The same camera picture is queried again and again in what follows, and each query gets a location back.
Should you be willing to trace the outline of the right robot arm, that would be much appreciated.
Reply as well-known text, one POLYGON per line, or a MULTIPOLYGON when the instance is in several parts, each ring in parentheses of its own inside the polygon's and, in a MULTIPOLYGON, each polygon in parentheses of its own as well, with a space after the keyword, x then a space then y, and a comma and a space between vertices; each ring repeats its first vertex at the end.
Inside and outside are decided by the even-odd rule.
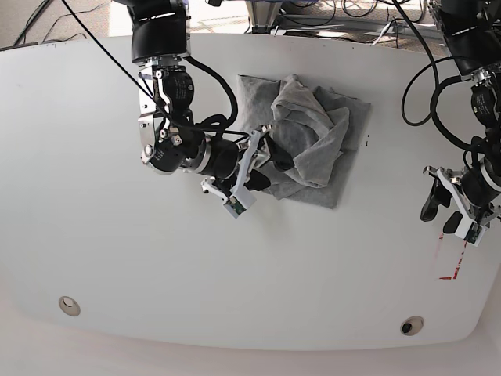
POLYGON ((178 170, 202 175, 203 193, 241 212, 254 202, 252 193, 270 187, 258 168, 271 162, 281 172, 293 158, 269 135, 265 125, 236 140, 224 139, 238 115, 236 96, 215 70, 191 56, 189 6, 186 1, 126 1, 132 20, 132 61, 140 67, 139 128, 141 159, 155 172, 178 170), (195 122, 191 104, 193 79, 181 64, 186 61, 214 78, 229 98, 229 116, 214 114, 195 122))

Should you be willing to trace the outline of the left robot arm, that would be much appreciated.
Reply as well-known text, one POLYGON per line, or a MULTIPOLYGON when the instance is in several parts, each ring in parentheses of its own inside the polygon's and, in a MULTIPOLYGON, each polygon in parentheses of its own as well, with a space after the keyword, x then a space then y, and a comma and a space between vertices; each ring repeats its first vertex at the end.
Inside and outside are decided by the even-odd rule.
POLYGON ((478 245, 491 221, 500 217, 500 207, 494 203, 500 195, 500 3, 430 1, 428 9, 458 74, 441 80, 438 60, 430 59, 434 91, 425 119, 462 150, 463 169, 424 169, 434 182, 420 219, 431 222, 440 207, 454 203, 457 209, 443 226, 443 233, 478 245), (470 108, 485 128, 484 136, 475 136, 469 143, 453 135, 438 116, 440 95, 463 82, 472 84, 470 108))

